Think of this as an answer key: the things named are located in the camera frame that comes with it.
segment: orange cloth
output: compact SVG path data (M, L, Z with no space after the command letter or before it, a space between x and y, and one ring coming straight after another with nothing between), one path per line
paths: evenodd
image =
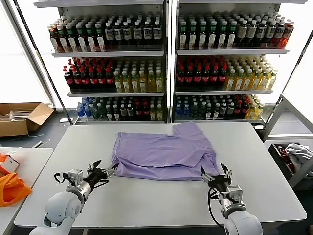
M0 206L11 205L31 193L24 180L18 179L17 173L11 173L0 178Z

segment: metal shelf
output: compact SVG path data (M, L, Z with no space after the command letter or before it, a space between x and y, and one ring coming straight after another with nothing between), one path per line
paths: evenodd
M177 50L177 55L262 55L287 54L284 49L214 49L214 50Z
M270 94L273 91L194 91L194 92L175 92L176 95L223 95L223 94Z
M71 93L69 97L132 97L132 96L164 96L164 92L148 92L148 93Z
M53 53L53 57L123 57L123 56L163 56L163 50L142 51L105 51L105 52L70 52Z
M147 4L163 4L163 0L46 0L34 2L34 5L38 8Z

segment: folded shirt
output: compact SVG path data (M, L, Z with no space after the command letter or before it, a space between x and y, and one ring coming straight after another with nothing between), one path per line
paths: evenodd
M193 122L173 126L173 134L119 132L112 164L116 175L153 180L201 180L201 166L219 175L216 152Z

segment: beverage bottle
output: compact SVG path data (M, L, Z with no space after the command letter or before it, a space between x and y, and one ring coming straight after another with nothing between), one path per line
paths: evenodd
M132 92L132 90L131 90L132 86L131 86L131 82L130 82L130 79L128 77L127 72L123 71L122 75L123 75L123 86L124 86L124 89L125 89L125 93Z
M274 33L274 36L273 36L272 40L271 40L272 47L277 47L278 46L279 41L283 37L285 28L286 27L285 27L285 22L284 21L280 21L278 25L276 23L276 31Z
M115 86L116 86L117 93L122 93L123 92L123 88L122 88L123 83L122 83L122 79L119 75L119 72L115 71L113 74L115 77Z
M234 41L235 41L235 37L236 37L236 28L237 28L237 22L232 21L230 23L228 39L226 40L227 41L227 44L226 44L227 49L231 49L234 46Z
M200 23L200 35L199 35L199 50L206 48L206 21L201 21Z
M247 21L243 20L242 23L240 23L237 27L237 34L236 34L236 39L235 39L235 47L242 47L243 46L243 42L246 36L246 31L248 29L247 26Z
M227 21L222 21L219 39L217 42L217 49L222 49L225 47L226 28L227 28Z
M198 103L194 102L194 105L190 109L190 117L195 118L198 114Z
M211 22L211 27L210 27L210 32L208 36L208 49L213 49L214 48L214 43L215 43L215 37L216 37L216 21Z
M280 49L285 48L285 46L289 40L289 37L292 34L292 31L294 29L293 24L294 24L294 22L292 22L292 21L289 24L285 24L285 31L284 31L282 38L279 40L278 48L280 48Z
M148 89L150 92L156 92L157 88L156 88L156 80L155 80L155 76L153 73L153 70L149 70L149 77L148 77Z
M180 32L179 32L179 49L184 50L186 48L186 21L180 22Z
M257 31L254 38L254 46L259 47L263 41L265 31L266 31L267 25L266 21L261 21L261 23L257 27Z
M224 82L226 80L226 69L227 65L226 62L223 63L223 67L221 68L219 72L219 77L218 77L218 89L221 90L224 86Z
M70 47L70 43L68 41L67 35L64 32L63 26L59 24L57 26L57 29L58 29L58 32L59 32L59 35L60 35L59 39L60 39L60 42L61 42L61 45L63 47L64 52L71 52L72 49Z
M217 119L220 113L220 104L216 103L215 108L213 109L213 120Z
M253 77L252 77L252 69L248 69L246 71L246 74L244 75L243 82L241 83L240 90L246 91L249 88L250 83L252 83Z
M265 88L266 88L266 85L268 84L268 75L269 75L269 69L265 69L262 77L261 77L261 80L259 82L259 85L258 85L258 90L262 90L264 91Z
M248 26L248 29L246 31L246 38L244 42L246 42L247 47L252 47L252 41L256 34L257 26L256 26L256 20L253 20L251 24Z
M229 72L229 75L227 76L227 78L226 78L226 80L224 82L223 89L227 90L227 91L230 91L232 86L233 86L234 80L235 80L235 70L231 69L230 72Z
M196 21L192 21L190 23L190 31L188 34L188 40L189 40L189 50L195 49L195 44L196 44Z
M237 71L237 75L236 75L235 80L233 82L232 90L236 90L236 91L240 90L241 84L244 80L244 72L245 71L243 69L239 69Z
M132 71L132 85L133 85L133 92L138 93L138 77L136 71Z

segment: bottle label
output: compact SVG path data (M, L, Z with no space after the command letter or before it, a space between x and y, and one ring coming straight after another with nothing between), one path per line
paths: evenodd
M213 120L217 119L218 115L219 115L219 112L215 112L215 113L213 114Z
M234 45L234 40L235 40L236 35L235 34L230 34L228 37L228 42L227 42L227 49L230 49Z
M217 81L217 76L211 76L210 77L211 82L216 82Z
M256 90L257 89L259 82L260 82L259 79L255 79L253 81L252 90Z
M130 28L124 28L123 29L123 35L125 40L132 39L131 29Z
M156 81L157 92L162 92L162 81Z
M249 84L250 84L250 80L246 79L245 82L244 82L244 85L243 85L243 90L248 90Z
M162 113L157 113L157 120L162 121Z
M205 115L205 120L210 120L210 117L211 117L211 113L209 112L209 113L206 113L206 115Z
M230 91L231 87L233 86L234 80L233 79L229 79L228 83L227 83L227 87L226 90Z
M88 37L87 40L88 40L88 42L89 42L90 50L91 50L92 52L95 52L95 51L96 51L96 46L95 46L95 44L94 44L93 37Z
M161 28L153 28L153 38L156 40L162 39Z
M134 81L134 82L132 82L132 84L133 84L133 91L134 91L134 93L137 93L138 92L138 84L137 84L137 82Z
M112 114L107 114L108 120L112 121Z
M73 52L78 52L78 47L73 38L68 38L69 44L72 47Z
M129 85L128 85L128 82L123 82L123 85L124 85L125 92L126 92L126 93L129 93Z
M215 34L211 34L209 37L209 44L208 44L208 49L213 49L214 46L214 42L215 42Z
M242 79L238 79L237 82L236 82L236 86L235 86L235 90L239 90L240 89L240 86L241 86L241 83L243 82Z
M87 52L87 46L85 44L84 38L79 37L78 41L79 41L80 48L82 49L82 52Z
M225 34L220 35L219 44L218 44L217 49L221 49L224 47L225 38L226 38Z
M223 77L223 76L219 76L219 82L224 82L226 79L226 77Z
M156 114L150 112L150 119L151 119L151 121L155 121L156 120Z
M205 34L201 34L200 35L200 37L199 37L199 50L203 50L204 49L205 38L206 38Z
M247 38L254 38L256 32L256 27L248 27L247 31L246 31L246 37Z
M186 35L181 35L179 37L179 49L184 50L186 46Z
M60 38L60 42L63 46L64 51L69 52L69 46L67 45L67 41L65 40L65 38Z
M142 29L141 28L134 28L134 38L136 40L142 39Z
M98 40L98 43L99 43L100 51L105 51L106 47L104 45L103 37L98 37L97 40Z
M121 28L114 29L115 39L116 40L123 40L123 32Z
M152 28L143 28L143 36L146 40L152 39Z
M105 29L104 32L106 34L106 38L107 38L108 41L113 41L114 40L114 31L113 31L113 29Z
M122 86L120 82L115 83L116 89L118 93L122 93Z
M196 35L191 34L189 37L189 50L193 50L195 47Z

